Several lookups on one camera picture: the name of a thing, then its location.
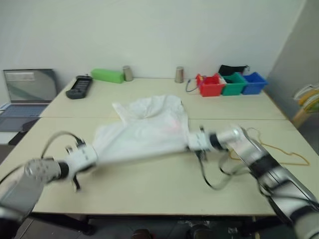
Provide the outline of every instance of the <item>remote control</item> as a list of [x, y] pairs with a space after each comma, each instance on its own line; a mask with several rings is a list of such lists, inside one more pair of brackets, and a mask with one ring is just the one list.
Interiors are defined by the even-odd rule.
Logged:
[[65, 95], [72, 100], [85, 98], [91, 84], [92, 77], [77, 76], [74, 85], [70, 90], [65, 92]]

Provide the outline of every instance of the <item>table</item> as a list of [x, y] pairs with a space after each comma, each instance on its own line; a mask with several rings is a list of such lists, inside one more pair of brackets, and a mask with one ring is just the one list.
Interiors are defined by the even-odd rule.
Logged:
[[204, 98], [197, 91], [185, 92], [186, 82], [177, 84], [174, 79], [138, 78], [122, 84], [94, 80], [86, 98], [71, 100], [65, 96], [65, 91], [73, 84], [74, 80], [60, 92], [41, 117], [118, 118], [112, 107], [113, 102], [129, 103], [153, 95], [176, 95], [181, 98], [190, 119], [286, 119], [263, 92], [260, 95]]
[[[69, 130], [92, 142], [99, 125], [119, 119], [42, 118], [0, 166], [5, 175], [15, 166], [39, 157], [46, 139], [60, 130]], [[230, 124], [257, 128], [262, 140], [285, 151], [303, 155], [310, 166], [287, 166], [317, 197], [319, 156], [287, 120], [191, 119], [190, 128], [203, 125], [215, 131]], [[63, 136], [52, 144], [47, 155], [62, 159], [64, 147], [73, 139]], [[277, 150], [268, 149], [279, 162], [300, 162]], [[218, 182], [220, 153], [209, 153], [207, 177]], [[237, 164], [232, 160], [226, 167]], [[121, 165], [96, 168], [79, 174], [82, 191], [74, 193], [71, 182], [54, 182], [45, 187], [34, 212], [104, 215], [273, 215], [274, 212], [257, 189], [251, 175], [233, 180], [224, 190], [213, 191], [204, 183], [194, 154], [178, 153]]]

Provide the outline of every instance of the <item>metal cup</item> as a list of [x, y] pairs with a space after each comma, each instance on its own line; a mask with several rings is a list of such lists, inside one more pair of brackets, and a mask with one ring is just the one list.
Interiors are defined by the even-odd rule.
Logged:
[[176, 83], [184, 82], [184, 68], [182, 66], [176, 67], [175, 82]]
[[132, 81], [133, 80], [133, 73], [129, 66], [123, 66], [123, 73], [125, 81]]

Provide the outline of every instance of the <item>white cloth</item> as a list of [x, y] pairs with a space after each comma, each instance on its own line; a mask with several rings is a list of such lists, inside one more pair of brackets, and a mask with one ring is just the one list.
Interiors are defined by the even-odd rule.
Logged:
[[188, 116], [176, 96], [153, 96], [127, 105], [114, 103], [122, 123], [97, 130], [98, 163], [122, 162], [184, 151]]

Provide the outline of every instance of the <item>laptop screen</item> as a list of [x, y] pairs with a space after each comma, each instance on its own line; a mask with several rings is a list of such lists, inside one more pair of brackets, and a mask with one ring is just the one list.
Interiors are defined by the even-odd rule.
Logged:
[[56, 77], [52, 69], [3, 72], [12, 103], [49, 103], [56, 97]]

